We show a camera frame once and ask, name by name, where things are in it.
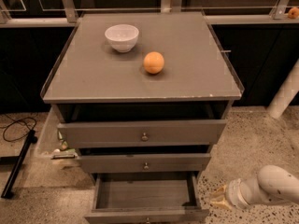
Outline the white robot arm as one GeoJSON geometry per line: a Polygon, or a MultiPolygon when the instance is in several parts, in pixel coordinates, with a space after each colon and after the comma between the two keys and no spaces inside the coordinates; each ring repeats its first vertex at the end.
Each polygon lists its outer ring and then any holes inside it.
{"type": "Polygon", "coordinates": [[[251,178],[238,178],[218,188],[211,194],[210,203],[227,210],[299,204],[299,179],[276,165],[266,165],[251,178]]]}

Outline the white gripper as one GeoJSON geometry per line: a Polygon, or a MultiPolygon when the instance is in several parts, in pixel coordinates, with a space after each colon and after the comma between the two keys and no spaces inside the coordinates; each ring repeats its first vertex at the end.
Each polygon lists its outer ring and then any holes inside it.
{"type": "Polygon", "coordinates": [[[249,203],[244,198],[243,192],[245,191],[246,181],[243,179],[232,180],[228,185],[223,185],[211,193],[213,198],[224,196],[226,200],[212,200],[210,203],[216,207],[231,210],[232,207],[245,210],[249,208],[249,203]]]}

